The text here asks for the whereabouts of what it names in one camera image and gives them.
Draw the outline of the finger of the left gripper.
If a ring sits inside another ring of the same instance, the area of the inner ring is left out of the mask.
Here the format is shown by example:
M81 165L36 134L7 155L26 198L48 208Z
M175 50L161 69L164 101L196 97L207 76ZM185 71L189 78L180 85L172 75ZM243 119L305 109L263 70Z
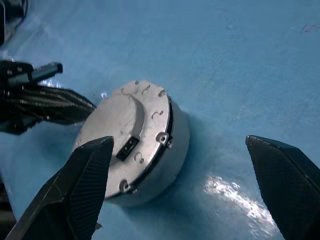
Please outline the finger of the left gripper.
M75 107L87 111L96 108L89 99L72 89L44 85L25 87L24 99L46 107Z
M26 104L24 110L32 117L52 123L78 123L92 113L91 102L34 102Z

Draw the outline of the silver motor housing with windings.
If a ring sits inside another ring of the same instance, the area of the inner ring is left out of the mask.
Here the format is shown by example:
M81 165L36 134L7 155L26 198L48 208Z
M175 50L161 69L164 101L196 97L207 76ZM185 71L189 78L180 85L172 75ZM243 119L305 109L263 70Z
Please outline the silver motor housing with windings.
M149 202L162 194L176 180L189 147L190 130L186 114L169 98L170 114L167 129L168 141L160 147L150 166L125 193L105 198L120 207L133 207Z

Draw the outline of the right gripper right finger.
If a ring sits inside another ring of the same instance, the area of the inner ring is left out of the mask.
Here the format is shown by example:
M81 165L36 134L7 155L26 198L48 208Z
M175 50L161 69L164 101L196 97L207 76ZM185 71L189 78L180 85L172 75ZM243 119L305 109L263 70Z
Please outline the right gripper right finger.
M320 168L299 148L247 135L261 197L285 240L320 240Z

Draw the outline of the blue plastic table cover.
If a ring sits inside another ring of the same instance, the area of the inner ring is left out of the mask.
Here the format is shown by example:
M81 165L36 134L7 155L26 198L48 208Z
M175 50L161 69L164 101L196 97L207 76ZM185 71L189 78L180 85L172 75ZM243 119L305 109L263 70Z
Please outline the blue plastic table cover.
M45 65L98 104L134 80L186 113L177 181L150 203L105 203L92 240L284 240L261 198L247 135L320 167L320 0L28 0L0 60Z

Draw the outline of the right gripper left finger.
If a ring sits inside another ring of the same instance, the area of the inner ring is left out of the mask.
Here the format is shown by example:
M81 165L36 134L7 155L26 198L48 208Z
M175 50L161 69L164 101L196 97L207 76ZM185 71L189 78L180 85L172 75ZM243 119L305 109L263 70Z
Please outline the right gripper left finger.
M114 138L77 147L38 191L7 240L91 240L106 193Z

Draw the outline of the round motor cover with board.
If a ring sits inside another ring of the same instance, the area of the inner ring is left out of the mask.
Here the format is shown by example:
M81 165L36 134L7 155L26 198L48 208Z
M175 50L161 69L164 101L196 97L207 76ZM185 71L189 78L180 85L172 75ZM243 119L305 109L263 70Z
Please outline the round motor cover with board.
M127 193L152 166L168 139L170 113L164 88L143 80L113 91L85 120L74 149L105 136L114 139L105 199Z

